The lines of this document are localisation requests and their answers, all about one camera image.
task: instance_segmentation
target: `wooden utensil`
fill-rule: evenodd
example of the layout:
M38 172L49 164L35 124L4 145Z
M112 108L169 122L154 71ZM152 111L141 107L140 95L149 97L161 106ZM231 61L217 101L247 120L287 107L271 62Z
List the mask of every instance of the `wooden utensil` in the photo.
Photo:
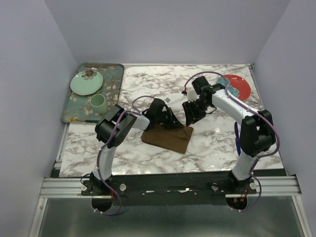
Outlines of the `wooden utensil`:
M80 122L91 122L91 123L98 123L99 120L83 120L83 119L77 119L77 118L74 118L74 117L70 117L70 116L67 116L66 117L66 120L69 121L69 122L77 122L77 121L80 121Z
M116 66L84 65L85 68L107 68L114 69Z

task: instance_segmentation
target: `floral tray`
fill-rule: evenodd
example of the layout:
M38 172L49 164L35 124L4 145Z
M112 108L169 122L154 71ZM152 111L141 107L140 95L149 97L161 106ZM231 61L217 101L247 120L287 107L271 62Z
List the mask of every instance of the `floral tray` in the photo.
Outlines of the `floral tray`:
M77 73L89 70L90 67L94 67L95 70L101 73L103 84L97 92L87 96L77 95L69 89L61 114L61 120L64 122L82 122L84 120L97 122L100 120L101 115L93 112L90 105L90 98L95 94L104 95L108 103L108 110L111 109L110 106L118 103L124 66L122 64L109 63L82 63L78 67Z

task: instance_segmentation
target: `gray floor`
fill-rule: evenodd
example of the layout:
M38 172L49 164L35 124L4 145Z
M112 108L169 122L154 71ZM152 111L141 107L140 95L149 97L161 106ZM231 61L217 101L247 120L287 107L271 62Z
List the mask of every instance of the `gray floor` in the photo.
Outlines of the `gray floor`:
M51 199L41 237L301 237L291 197L263 197L251 211L227 206L134 206L119 216L93 213L88 199Z

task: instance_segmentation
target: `marble table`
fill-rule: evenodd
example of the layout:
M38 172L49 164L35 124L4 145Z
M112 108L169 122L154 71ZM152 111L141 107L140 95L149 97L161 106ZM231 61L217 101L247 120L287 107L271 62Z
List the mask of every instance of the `marble table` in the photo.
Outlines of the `marble table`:
M125 70L119 104L131 110L131 102L140 95L169 98L169 106L180 122L185 124L181 94L186 80L201 71L217 71L244 78L251 87L246 103L261 109L261 102L247 65L196 65L196 66L143 66ZM204 75L210 84L217 76ZM152 99L136 103L140 110L148 108ZM118 147L113 162L113 174L180 173L200 171L227 171L236 164L234 120L218 109L213 114L193 124L194 128L187 152L180 154L160 147L144 144L142 131L131 129ZM78 177L90 173L95 167L101 143L96 139L95 125L70 124L62 156L60 177ZM256 169L283 168L279 153L261 159Z

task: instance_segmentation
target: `flower pattern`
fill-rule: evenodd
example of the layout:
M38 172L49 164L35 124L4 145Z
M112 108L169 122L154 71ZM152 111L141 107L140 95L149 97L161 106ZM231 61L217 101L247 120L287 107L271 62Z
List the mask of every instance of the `flower pattern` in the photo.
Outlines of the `flower pattern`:
M81 74L85 80L92 80L96 75L97 72L94 70L86 70Z
M222 84L222 85L225 85L225 80L224 80L224 78L222 78L222 77L218 78L218 79L217 79L217 83L220 83L220 84ZM239 90L236 89L236 88L234 88L234 87L232 87L230 84L231 84L230 81L227 79L227 85L228 85L228 86L227 86L227 90L228 90L234 97L238 98L238 97L239 97Z

